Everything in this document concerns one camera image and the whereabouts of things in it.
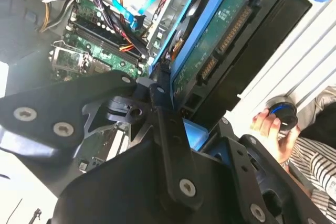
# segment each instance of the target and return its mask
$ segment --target bolt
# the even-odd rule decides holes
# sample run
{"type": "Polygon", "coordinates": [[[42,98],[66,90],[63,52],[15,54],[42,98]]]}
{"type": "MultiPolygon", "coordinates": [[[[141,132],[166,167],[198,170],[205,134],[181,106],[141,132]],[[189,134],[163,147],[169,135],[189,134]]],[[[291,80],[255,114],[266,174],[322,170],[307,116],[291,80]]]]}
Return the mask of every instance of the bolt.
{"type": "Polygon", "coordinates": [[[72,127],[72,125],[69,123],[60,122],[54,125],[54,132],[58,136],[63,137],[71,136],[74,133],[74,131],[75,131],[74,127],[72,127]]]}
{"type": "Polygon", "coordinates": [[[157,87],[157,90],[159,90],[161,93],[164,93],[164,89],[161,87],[157,87]]]}
{"type": "Polygon", "coordinates": [[[253,144],[257,144],[257,140],[255,140],[254,137],[251,137],[251,136],[250,136],[250,140],[251,140],[251,142],[252,142],[253,144]]]}
{"type": "Polygon", "coordinates": [[[266,221],[265,213],[258,205],[251,204],[250,210],[253,216],[256,217],[257,220],[259,220],[262,223],[266,221]]]}
{"type": "Polygon", "coordinates": [[[125,77],[125,76],[123,76],[121,79],[126,83],[131,83],[131,80],[128,79],[127,77],[125,77]]]}
{"type": "Polygon", "coordinates": [[[226,118],[222,118],[223,123],[229,124],[229,122],[226,120],[226,118]]]}
{"type": "Polygon", "coordinates": [[[23,122],[31,122],[37,117],[37,112],[28,107],[17,108],[13,114],[16,119],[23,122]]]}
{"type": "Polygon", "coordinates": [[[194,197],[196,195],[195,185],[186,178],[180,180],[180,190],[188,197],[194,197]]]}
{"type": "Polygon", "coordinates": [[[313,221],[312,219],[310,219],[310,218],[308,218],[308,223],[309,224],[316,224],[316,222],[315,221],[313,221]]]}

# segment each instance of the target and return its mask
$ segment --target screw hole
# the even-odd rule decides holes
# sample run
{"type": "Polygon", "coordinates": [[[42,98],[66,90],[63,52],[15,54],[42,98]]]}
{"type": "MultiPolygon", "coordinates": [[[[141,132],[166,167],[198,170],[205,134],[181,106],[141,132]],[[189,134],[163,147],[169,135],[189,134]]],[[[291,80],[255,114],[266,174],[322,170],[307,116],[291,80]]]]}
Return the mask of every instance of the screw hole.
{"type": "Polygon", "coordinates": [[[28,111],[21,111],[20,112],[20,116],[24,117],[24,118],[28,118],[31,116],[31,113],[28,111]]]}
{"type": "Polygon", "coordinates": [[[137,116],[139,116],[141,114],[142,114],[142,111],[140,109],[134,109],[130,113],[131,117],[133,117],[133,118],[135,118],[135,117],[137,117],[137,116]]]}
{"type": "Polygon", "coordinates": [[[217,153],[214,157],[218,158],[220,161],[223,161],[221,153],[217,153]]]}
{"type": "Polygon", "coordinates": [[[61,132],[66,133],[66,134],[69,133],[69,129],[68,129],[68,127],[65,127],[65,126],[59,126],[59,127],[58,127],[58,130],[61,131],[61,132]]]}

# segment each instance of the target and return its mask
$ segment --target cylindrical component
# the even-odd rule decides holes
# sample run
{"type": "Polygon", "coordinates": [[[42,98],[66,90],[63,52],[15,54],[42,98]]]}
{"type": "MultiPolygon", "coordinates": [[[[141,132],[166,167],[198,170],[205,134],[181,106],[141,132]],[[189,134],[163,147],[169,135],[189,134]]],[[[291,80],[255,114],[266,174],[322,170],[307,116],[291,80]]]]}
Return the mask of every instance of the cylindrical component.
{"type": "Polygon", "coordinates": [[[266,106],[269,114],[275,114],[281,121],[280,131],[289,131],[298,124],[296,106],[289,97],[274,97],[266,106]]]}

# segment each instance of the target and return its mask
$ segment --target motherboard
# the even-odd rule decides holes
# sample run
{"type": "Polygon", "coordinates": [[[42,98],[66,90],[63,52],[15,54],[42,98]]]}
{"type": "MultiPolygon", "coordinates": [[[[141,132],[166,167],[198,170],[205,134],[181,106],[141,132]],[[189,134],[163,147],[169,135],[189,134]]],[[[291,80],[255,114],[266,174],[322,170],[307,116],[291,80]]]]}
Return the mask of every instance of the motherboard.
{"type": "Polygon", "coordinates": [[[134,79],[148,75],[148,64],[136,49],[119,50],[127,41],[104,24],[101,12],[89,0],[76,0],[63,38],[54,44],[54,80],[121,70],[134,79]]]}

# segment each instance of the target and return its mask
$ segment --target striped shirt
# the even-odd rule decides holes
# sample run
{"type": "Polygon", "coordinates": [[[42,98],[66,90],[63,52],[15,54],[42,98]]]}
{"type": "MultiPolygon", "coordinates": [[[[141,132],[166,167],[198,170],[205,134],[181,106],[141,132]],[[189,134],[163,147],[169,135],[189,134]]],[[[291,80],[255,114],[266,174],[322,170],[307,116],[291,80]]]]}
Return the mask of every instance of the striped shirt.
{"type": "Polygon", "coordinates": [[[311,200],[332,223],[336,223],[336,150],[299,137],[290,161],[314,185],[311,200]]]}

